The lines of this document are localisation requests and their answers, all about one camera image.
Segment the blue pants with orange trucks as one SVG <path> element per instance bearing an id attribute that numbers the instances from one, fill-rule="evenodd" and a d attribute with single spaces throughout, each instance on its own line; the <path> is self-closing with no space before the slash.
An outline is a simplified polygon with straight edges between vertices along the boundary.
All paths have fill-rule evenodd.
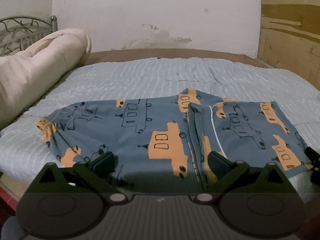
<path id="1" fill-rule="evenodd" d="M 175 96 L 82 101 L 36 124 L 65 167 L 87 163 L 115 187 L 196 192 L 240 160 L 273 162 L 287 177 L 311 167 L 306 143 L 276 102 L 223 99 L 192 88 Z"/>

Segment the light blue striped bed quilt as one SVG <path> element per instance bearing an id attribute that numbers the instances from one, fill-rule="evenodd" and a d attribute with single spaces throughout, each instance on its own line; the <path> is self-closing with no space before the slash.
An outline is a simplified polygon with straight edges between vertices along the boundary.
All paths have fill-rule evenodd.
<path id="1" fill-rule="evenodd" d="M 1 171 L 25 183 L 53 162 L 65 167 L 50 151 L 36 124 L 57 109 L 82 101 L 131 100 L 175 96 L 192 88 L 223 99 L 277 103 L 304 139 L 319 150 L 319 91 L 283 69 L 259 68 L 222 59 L 144 59 L 96 63 L 80 67 L 35 106 L 1 131 Z M 288 177 L 305 202 L 319 195 L 310 169 Z"/>

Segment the plywood wardrobe panel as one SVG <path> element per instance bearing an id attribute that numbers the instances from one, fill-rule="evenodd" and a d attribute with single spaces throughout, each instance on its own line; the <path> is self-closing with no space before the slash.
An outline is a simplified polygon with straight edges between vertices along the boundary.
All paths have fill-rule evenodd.
<path id="1" fill-rule="evenodd" d="M 319 0 L 261 0 L 258 59 L 319 88 Z"/>

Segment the rolled cream blanket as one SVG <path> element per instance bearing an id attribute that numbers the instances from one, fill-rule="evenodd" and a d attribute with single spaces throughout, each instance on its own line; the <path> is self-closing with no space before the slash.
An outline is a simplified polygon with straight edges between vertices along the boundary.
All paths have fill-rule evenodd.
<path id="1" fill-rule="evenodd" d="M 64 74 L 84 65 L 91 49 L 91 38 L 85 31 L 69 28 L 1 57 L 1 128 L 6 128 Z"/>

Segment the ornate metal headboard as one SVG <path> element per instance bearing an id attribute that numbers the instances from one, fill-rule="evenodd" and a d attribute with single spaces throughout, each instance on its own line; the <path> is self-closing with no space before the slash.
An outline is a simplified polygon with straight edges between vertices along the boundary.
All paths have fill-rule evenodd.
<path id="1" fill-rule="evenodd" d="M 1 56 L 12 55 L 57 31 L 57 17 L 49 21 L 32 16 L 10 16 L 1 19 Z"/>

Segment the brown wooden bed frame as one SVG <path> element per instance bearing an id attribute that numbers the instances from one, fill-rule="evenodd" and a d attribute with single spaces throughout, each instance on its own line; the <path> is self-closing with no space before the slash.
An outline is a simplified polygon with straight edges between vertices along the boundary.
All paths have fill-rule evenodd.
<path id="1" fill-rule="evenodd" d="M 266 66 L 256 59 L 242 54 L 223 53 L 218 51 L 197 50 L 197 49 L 127 49 L 127 50 L 110 50 L 91 53 L 86 65 L 101 62 L 127 62 L 148 58 L 164 59 L 189 59 L 199 57 L 202 59 L 224 59 L 232 62 L 249 64 L 251 66 L 266 68 Z"/>

